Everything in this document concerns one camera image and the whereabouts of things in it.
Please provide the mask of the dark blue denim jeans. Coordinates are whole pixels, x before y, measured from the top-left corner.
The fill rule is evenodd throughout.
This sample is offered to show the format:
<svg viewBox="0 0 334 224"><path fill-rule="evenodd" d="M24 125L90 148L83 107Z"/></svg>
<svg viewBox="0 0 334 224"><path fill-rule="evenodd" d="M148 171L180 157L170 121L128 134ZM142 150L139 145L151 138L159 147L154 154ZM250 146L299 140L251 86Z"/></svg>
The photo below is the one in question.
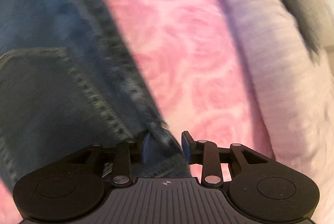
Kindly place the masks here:
<svg viewBox="0 0 334 224"><path fill-rule="evenodd" d="M1 0L1 179L91 144L144 140L134 176L188 177L102 0Z"/></svg>

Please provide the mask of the pink rose pattern blanket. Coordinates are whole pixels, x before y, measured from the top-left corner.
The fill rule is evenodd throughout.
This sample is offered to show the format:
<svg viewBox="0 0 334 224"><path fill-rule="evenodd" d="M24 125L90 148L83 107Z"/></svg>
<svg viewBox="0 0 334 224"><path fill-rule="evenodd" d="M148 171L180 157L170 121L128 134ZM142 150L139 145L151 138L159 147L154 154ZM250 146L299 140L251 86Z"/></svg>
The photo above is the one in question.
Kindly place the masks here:
<svg viewBox="0 0 334 224"><path fill-rule="evenodd" d="M181 149L181 135L188 130L195 138L221 134L227 144L244 142L271 154L253 90L217 0L102 2ZM1 203L13 202L23 223L250 221L230 202L228 184L203 186L191 173L137 177L136 165L132 185L112 186L67 165L71 154L26 174L12 189L1 179L9 192Z"/></svg>

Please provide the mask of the lilac striped folded duvet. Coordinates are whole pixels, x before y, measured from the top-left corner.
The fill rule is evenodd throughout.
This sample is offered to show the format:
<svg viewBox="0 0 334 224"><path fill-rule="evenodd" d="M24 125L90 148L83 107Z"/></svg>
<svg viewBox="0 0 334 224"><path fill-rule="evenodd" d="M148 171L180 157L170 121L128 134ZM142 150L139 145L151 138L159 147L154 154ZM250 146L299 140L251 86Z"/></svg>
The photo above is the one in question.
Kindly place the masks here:
<svg viewBox="0 0 334 224"><path fill-rule="evenodd" d="M221 0L243 50L274 156L320 189L316 223L333 223L333 75L313 63L283 0Z"/></svg>

